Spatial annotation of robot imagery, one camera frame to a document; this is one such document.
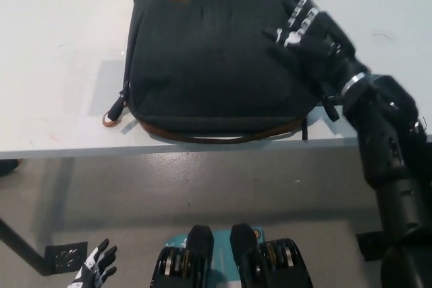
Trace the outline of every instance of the robotic arm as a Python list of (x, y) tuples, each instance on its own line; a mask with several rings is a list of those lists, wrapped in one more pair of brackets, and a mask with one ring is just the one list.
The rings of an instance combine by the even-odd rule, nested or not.
[(264, 34), (279, 51), (296, 52), (308, 78), (331, 84), (342, 96), (391, 242), (381, 267), (383, 287), (432, 287), (432, 154), (414, 99), (391, 76), (373, 75), (342, 29), (311, 0), (285, 6), (292, 12), (288, 27)]

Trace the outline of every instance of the zipper pull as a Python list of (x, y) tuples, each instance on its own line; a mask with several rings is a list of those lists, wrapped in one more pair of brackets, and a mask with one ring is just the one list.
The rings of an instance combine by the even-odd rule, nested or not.
[(120, 116), (123, 113), (123, 109), (127, 106), (126, 99), (128, 95), (128, 86), (125, 85), (123, 90), (120, 92), (120, 97), (115, 101), (114, 105), (108, 110), (103, 116), (102, 124), (105, 127), (114, 127), (117, 125)]
[(340, 118), (339, 113), (337, 112), (334, 105), (330, 102), (330, 99), (325, 93), (324, 89), (321, 96), (321, 102), (323, 103), (324, 110), (327, 113), (327, 116), (330, 118), (330, 120), (331, 121), (339, 120)]

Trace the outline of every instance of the gray floor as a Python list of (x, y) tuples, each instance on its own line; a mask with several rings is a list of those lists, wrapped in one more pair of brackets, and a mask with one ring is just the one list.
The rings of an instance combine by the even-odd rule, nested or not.
[[(0, 216), (39, 251), (108, 237), (119, 270), (106, 288), (148, 287), (163, 242), (193, 224), (244, 221), (295, 239), (315, 288), (380, 287), (354, 235), (380, 228), (355, 148), (36, 159), (0, 178)], [(2, 243), (0, 256), (2, 288), (73, 277), (39, 277)]]

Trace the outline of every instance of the dark gray backpack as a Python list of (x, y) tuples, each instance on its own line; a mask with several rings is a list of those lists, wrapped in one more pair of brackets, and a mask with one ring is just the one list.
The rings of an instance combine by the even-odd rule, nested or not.
[[(123, 90), (104, 124), (115, 125), (127, 106), (149, 133), (170, 140), (233, 144), (301, 125), (305, 138), (321, 95), (298, 77), (295, 55), (280, 64), (262, 34), (290, 14), (283, 0), (134, 0)], [(192, 137), (209, 134), (243, 137)]]

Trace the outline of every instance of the table leg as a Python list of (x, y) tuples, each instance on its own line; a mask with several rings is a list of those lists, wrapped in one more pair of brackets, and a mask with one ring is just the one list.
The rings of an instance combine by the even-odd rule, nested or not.
[(78, 271), (87, 256), (87, 242), (47, 246), (41, 256), (2, 219), (0, 240), (42, 276)]

